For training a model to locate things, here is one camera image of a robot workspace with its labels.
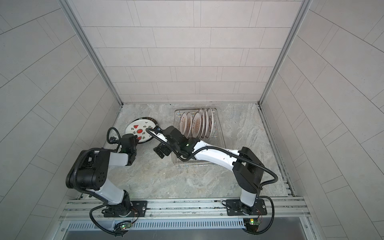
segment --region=stacked plate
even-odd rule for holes
[[[200,108],[194,115],[190,112],[182,114],[179,131],[187,138],[209,138],[213,134],[213,122],[212,109]]]

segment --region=white wall tile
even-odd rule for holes
[[[291,28],[266,28],[261,48],[282,48]]]
[[[311,164],[306,161],[297,167],[297,172],[311,201],[321,226],[339,225],[340,222],[329,203]]]
[[[32,212],[52,176],[53,174],[46,170],[33,165],[27,166],[23,174],[0,203],[3,219],[15,220],[15,222],[2,221],[0,230],[4,239],[16,238],[28,218],[28,213]],[[20,197],[21,192],[28,196],[28,201]]]
[[[116,83],[121,94],[154,94],[150,83]]]
[[[254,2],[202,1],[201,26],[248,27]]]
[[[113,83],[132,82],[125,67],[105,67],[104,69]]]
[[[239,91],[237,93],[244,94],[262,94],[265,87],[265,83],[248,83],[241,82]]]
[[[222,82],[256,82],[261,67],[223,67]]]
[[[29,112],[8,137],[0,142],[0,150],[3,152],[0,195],[7,194],[53,130],[51,125],[34,112]]]
[[[3,139],[43,97],[44,92],[23,73],[4,85],[0,89],[0,139]]]
[[[295,133],[321,184],[341,175],[308,119],[302,121]]]
[[[292,60],[286,56],[283,64],[280,67],[279,74],[284,80],[285,84],[292,90],[301,77],[301,71],[296,67]]]
[[[103,110],[100,104],[97,104],[94,111],[85,122],[78,137],[86,144],[91,145],[106,115],[107,112]]]
[[[328,146],[331,142],[335,141],[338,137],[340,137],[347,131],[348,128],[343,123],[341,123],[321,140],[323,141],[325,146]]]
[[[288,121],[293,124],[303,111],[284,82],[281,83],[276,98],[279,100]]]
[[[82,27],[85,35],[90,41],[92,47],[94,48],[105,48],[105,43],[103,38],[101,37],[99,30],[95,26],[85,26]]]
[[[242,102],[243,94],[207,94],[207,102]]]
[[[201,82],[200,83],[200,93],[210,93],[210,94],[232,94],[235,83],[229,82]]]
[[[372,137],[371,139],[365,141],[361,144],[364,150],[369,154],[372,160],[376,163],[376,165],[384,171],[384,132],[379,133],[378,135]]]
[[[152,66],[194,66],[193,48],[149,48]]]
[[[194,26],[193,1],[135,1],[141,26]]]
[[[319,14],[363,39],[383,16],[383,12],[384,4],[380,0],[337,0],[327,1]]]
[[[37,155],[32,159],[31,164],[35,165],[36,167],[39,167],[41,169],[47,170],[48,172],[51,172],[53,174],[55,174],[56,170],[59,168],[59,166],[39,157]]]
[[[339,29],[322,56],[367,98],[384,89],[384,53],[347,31]]]
[[[98,27],[107,48],[154,48],[152,28]]]
[[[263,2],[256,27],[290,28],[300,5],[300,2]]]
[[[279,57],[280,48],[252,48],[249,49],[246,66],[273,67]]]
[[[54,48],[37,21],[3,33],[0,35],[0,74],[11,80]]]
[[[43,97],[39,105],[60,121],[85,88],[81,79],[72,70]]]
[[[202,48],[201,66],[239,66],[241,48]]]
[[[43,195],[38,201],[38,204],[54,208],[58,208],[60,206],[63,197],[68,191],[68,188],[65,185],[65,178],[82,150],[83,149],[81,147],[71,143],[71,147],[66,151],[66,156],[62,164],[56,171],[51,182],[49,182]]]
[[[140,48],[98,48],[106,66],[146,66]]]
[[[48,93],[80,61],[76,48],[71,41],[67,41],[32,64],[24,73]]]
[[[194,27],[201,26],[201,1],[193,2]]]
[[[80,42],[80,39],[77,35],[71,38],[71,42],[76,48],[77,52],[80,54],[81,58],[85,58],[88,55],[87,51],[85,50],[83,44]]]
[[[52,31],[55,33],[60,42],[63,43],[75,35],[71,24],[68,22],[61,9],[44,15],[44,19],[51,27]]]
[[[340,176],[323,183],[321,186],[323,187],[324,192],[327,193],[348,186],[348,183],[347,181],[345,181],[345,178],[343,176]]]
[[[384,114],[332,66],[325,67],[313,86],[359,142],[384,130]]]
[[[288,152],[291,155],[292,160],[294,161],[299,156],[301,156],[304,151],[300,145],[299,140],[297,139],[285,113],[282,113],[279,119],[276,121],[277,126],[279,127],[281,136],[287,146]]]
[[[370,218],[361,207],[359,200],[350,187],[343,187],[327,193],[327,197],[339,218],[348,239],[377,239],[380,236]],[[362,221],[357,228],[354,216],[358,215]]]
[[[21,228],[16,240],[31,239],[39,240],[43,237],[52,218],[30,215]]]
[[[169,67],[131,67],[136,82],[172,82]]]
[[[40,204],[36,204],[31,215],[42,216],[42,217],[54,217],[57,209],[54,207],[47,207]]]
[[[60,165],[86,120],[75,107],[71,107],[37,155]]]
[[[243,102],[258,102],[261,96],[261,94],[244,94]]]
[[[157,83],[159,88],[159,94],[194,94],[195,93],[195,83],[193,82],[184,82],[184,83]]]
[[[327,65],[327,62],[317,52],[297,36],[291,45],[288,56],[311,83],[316,80]]]
[[[326,237],[346,237],[341,225],[322,227]]]
[[[77,101],[91,114],[106,90],[107,85],[100,75],[98,75],[84,90]]]
[[[308,80],[304,80],[295,98],[320,138],[341,124],[340,119]]]
[[[206,94],[167,94],[168,102],[175,103],[195,103],[206,102]]]
[[[126,1],[73,0],[84,26],[133,26]]]
[[[212,28],[211,48],[258,48],[264,28]]]
[[[44,119],[46,122],[51,124],[53,127],[56,127],[59,124],[59,121],[47,111],[45,111],[39,104],[36,104],[32,111],[36,113],[39,117]]]
[[[176,67],[178,82],[215,82],[217,67]]]
[[[153,28],[158,48],[209,48],[210,28]]]
[[[384,175],[352,134],[345,133],[327,149],[371,221],[384,220]]]
[[[330,31],[333,23],[308,11],[297,35],[311,48],[317,50]]]
[[[4,0],[0,15],[14,28],[59,8],[56,1]]]
[[[44,29],[45,33],[49,36],[55,46],[59,46],[61,44],[60,40],[57,38],[56,34],[53,32],[52,28],[46,22],[43,17],[39,17],[36,21],[40,24],[40,26]]]

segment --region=black cable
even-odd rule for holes
[[[246,229],[243,229],[243,231],[245,231],[246,233],[249,233],[249,234],[253,234],[253,235],[259,235],[259,234],[262,234],[262,233],[265,233],[272,225],[273,223],[273,219],[275,218],[275,206],[273,205],[273,202],[272,202],[272,199],[268,196],[260,196],[259,197],[260,199],[268,199],[270,202],[271,202],[271,207],[272,207],[272,215],[271,215],[271,221],[269,222],[268,226],[261,230],[261,231],[258,231],[258,232],[250,232]]]

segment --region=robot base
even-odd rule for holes
[[[228,216],[246,216],[244,212],[248,212],[249,215],[267,215],[265,203],[263,199],[257,199],[252,207],[243,204],[240,199],[227,199],[225,200],[227,206]]]

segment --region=wire dish rack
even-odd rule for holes
[[[225,142],[223,138],[223,132],[221,130],[220,126],[220,121],[218,119],[218,114],[217,114],[217,109],[216,108],[211,108],[212,109],[212,115],[214,117],[214,121],[212,123],[212,135],[209,138],[202,138],[202,140],[206,143],[209,143],[211,145],[225,148]],[[180,126],[180,121],[181,121],[181,116],[183,113],[190,112],[192,115],[192,119],[195,116],[195,113],[199,111],[199,108],[186,108],[186,109],[177,109],[175,111],[175,119],[173,122],[173,126],[179,129]],[[175,164],[176,167],[195,167],[195,166],[207,166],[207,165],[214,165],[211,162],[204,161],[204,160],[195,160],[191,159],[187,162],[183,162],[180,159],[176,157],[176,155],[172,152],[172,162]]]

